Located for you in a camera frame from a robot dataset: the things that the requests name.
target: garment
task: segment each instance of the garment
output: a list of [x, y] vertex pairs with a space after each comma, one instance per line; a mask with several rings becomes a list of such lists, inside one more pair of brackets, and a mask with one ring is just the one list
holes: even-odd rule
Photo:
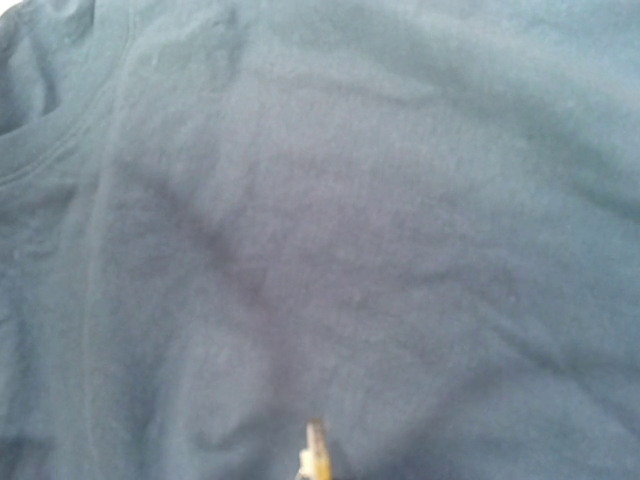
[[0, 478], [640, 476], [640, 9], [0, 19]]

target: cloth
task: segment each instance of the cloth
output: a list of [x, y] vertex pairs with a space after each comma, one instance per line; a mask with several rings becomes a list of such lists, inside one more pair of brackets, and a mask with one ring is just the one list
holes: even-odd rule
[[0, 18], [0, 478], [640, 478], [640, 7]]

